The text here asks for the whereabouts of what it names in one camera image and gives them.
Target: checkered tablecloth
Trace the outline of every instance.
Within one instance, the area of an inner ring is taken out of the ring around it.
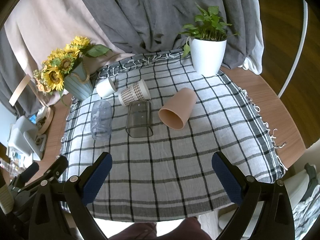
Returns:
[[[230,203],[211,167],[212,154],[218,150],[245,175],[259,181],[273,182],[284,174],[261,116],[245,91],[223,72],[204,78],[194,71],[190,56],[182,59],[180,52],[167,52],[137,55],[103,68],[95,77],[98,75],[115,76],[119,91],[145,80],[152,97],[154,135],[129,137],[125,131],[128,108],[112,95],[107,99],[113,106],[111,138],[94,141],[91,109],[101,98],[94,90],[86,100],[74,101],[61,149],[69,168],[61,180],[81,174],[103,151],[113,158],[109,176],[87,206],[94,217],[174,220]],[[196,92],[197,102],[185,128],[172,130],[160,121],[158,110],[184,87]]]

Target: ribbed white pot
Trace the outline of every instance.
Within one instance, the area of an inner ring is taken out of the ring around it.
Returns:
[[[202,41],[189,40],[190,52],[195,71],[204,77],[211,77],[218,73],[227,40],[225,41]]]

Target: white floor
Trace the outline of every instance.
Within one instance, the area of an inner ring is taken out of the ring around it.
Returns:
[[[99,225],[100,229],[106,235],[106,237],[111,237],[122,230],[126,229],[128,226],[133,223],[130,222],[117,222],[103,219],[94,219]],[[163,221],[157,223],[157,236],[162,236],[170,231],[174,230],[183,219],[172,220],[172,221]],[[218,237],[218,212],[213,211],[207,214],[199,216],[199,222],[202,229],[209,234],[209,236],[214,240]]]

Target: screw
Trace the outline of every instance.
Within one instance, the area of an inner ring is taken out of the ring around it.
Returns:
[[[76,182],[78,180],[78,176],[72,176],[70,178],[70,182]]]
[[[41,183],[40,183],[41,186],[45,186],[45,185],[47,185],[47,184],[48,184],[48,182],[47,182],[46,180],[43,180],[43,181],[41,181]]]
[[[284,183],[283,183],[283,181],[282,180],[277,180],[277,184],[279,185],[279,186],[283,186],[284,185]]]
[[[247,176],[247,181],[254,182],[255,178],[251,175]]]

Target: maroon pants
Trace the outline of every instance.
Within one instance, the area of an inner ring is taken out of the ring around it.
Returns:
[[[196,217],[186,218],[171,232],[157,237],[155,223],[134,223],[109,240],[156,239],[156,240],[211,240],[211,237],[201,229]]]

